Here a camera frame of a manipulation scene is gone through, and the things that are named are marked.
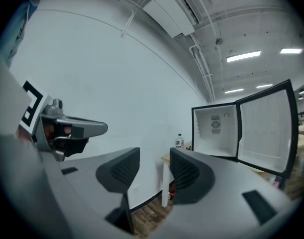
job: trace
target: fridge door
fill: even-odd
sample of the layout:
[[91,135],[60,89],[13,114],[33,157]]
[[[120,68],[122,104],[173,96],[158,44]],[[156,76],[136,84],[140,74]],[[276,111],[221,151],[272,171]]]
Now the fridge door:
[[291,81],[236,101],[237,160],[289,178],[298,144],[297,103]]
[[235,103],[192,108],[192,150],[236,161],[238,123]]

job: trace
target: open fridge door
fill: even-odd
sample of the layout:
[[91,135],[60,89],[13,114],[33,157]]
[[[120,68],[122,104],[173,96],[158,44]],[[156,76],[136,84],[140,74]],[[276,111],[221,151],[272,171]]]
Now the open fridge door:
[[298,112],[291,81],[236,101],[237,161],[289,178],[298,144]]

